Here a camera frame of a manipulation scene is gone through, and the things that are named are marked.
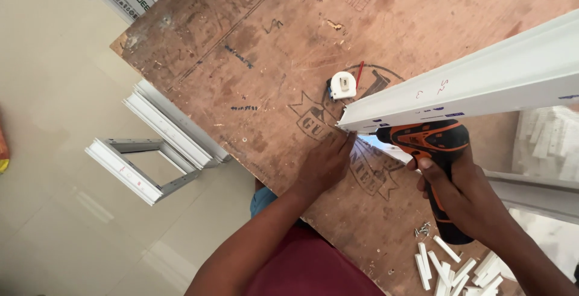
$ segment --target wooden table surface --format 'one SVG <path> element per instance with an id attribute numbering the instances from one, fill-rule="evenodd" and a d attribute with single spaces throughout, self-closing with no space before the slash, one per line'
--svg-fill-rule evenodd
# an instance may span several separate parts
<path id="1" fill-rule="evenodd" d="M 343 102 L 325 82 L 357 75 L 355 100 L 579 7 L 579 0 L 159 0 L 111 45 L 276 194 L 307 151 L 335 132 Z M 431 295 L 414 254 L 434 222 L 419 175 L 358 141 L 350 173 L 304 215 L 390 295 Z M 479 243 L 452 247 L 464 257 Z M 500 286 L 522 294 L 516 283 Z"/>

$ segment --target hand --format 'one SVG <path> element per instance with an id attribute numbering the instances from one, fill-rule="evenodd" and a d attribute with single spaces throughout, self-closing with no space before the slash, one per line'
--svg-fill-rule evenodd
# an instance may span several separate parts
<path id="1" fill-rule="evenodd" d="M 407 168 L 415 170 L 416 161 L 413 159 Z M 488 248 L 492 249 L 500 243 L 500 239 L 505 236 L 503 233 L 519 227 L 490 187 L 481 167 L 474 164 L 470 146 L 452 164 L 452 182 L 431 159 L 420 159 L 418 168 L 423 176 L 416 188 L 423 192 L 423 198 L 428 198 L 424 191 L 426 179 L 436 190 L 452 222 Z"/>
<path id="2" fill-rule="evenodd" d="M 342 181 L 350 165 L 350 152 L 357 134 L 329 136 L 308 153 L 296 183 L 317 192 L 317 196 Z"/>

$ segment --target red pencil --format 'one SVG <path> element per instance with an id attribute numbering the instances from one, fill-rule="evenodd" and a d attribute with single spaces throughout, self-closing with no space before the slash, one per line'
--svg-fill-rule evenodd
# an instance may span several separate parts
<path id="1" fill-rule="evenodd" d="M 360 63 L 360 70 L 358 70 L 358 78 L 356 78 L 356 89 L 358 89 L 358 82 L 360 81 L 360 75 L 362 74 L 362 68 L 364 68 L 364 61 Z"/>

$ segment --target maroon shirt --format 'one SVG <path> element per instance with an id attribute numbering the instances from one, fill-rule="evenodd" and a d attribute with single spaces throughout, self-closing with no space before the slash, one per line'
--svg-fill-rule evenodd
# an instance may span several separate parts
<path id="1" fill-rule="evenodd" d="M 314 231 L 294 226 L 257 272 L 245 295 L 384 296 L 384 293 Z"/>

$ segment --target cordless drill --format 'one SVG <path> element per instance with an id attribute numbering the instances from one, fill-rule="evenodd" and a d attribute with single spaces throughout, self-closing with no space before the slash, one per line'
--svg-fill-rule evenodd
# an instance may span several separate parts
<path id="1" fill-rule="evenodd" d="M 416 165 L 422 158 L 432 159 L 444 170 L 450 181 L 452 163 L 460 157 L 469 143 L 467 128 L 457 120 L 383 127 L 374 134 L 381 142 L 395 145 L 409 153 L 415 159 Z M 442 240 L 454 245 L 472 242 L 473 239 L 460 231 L 448 218 L 430 183 L 426 180 L 424 183 Z"/>

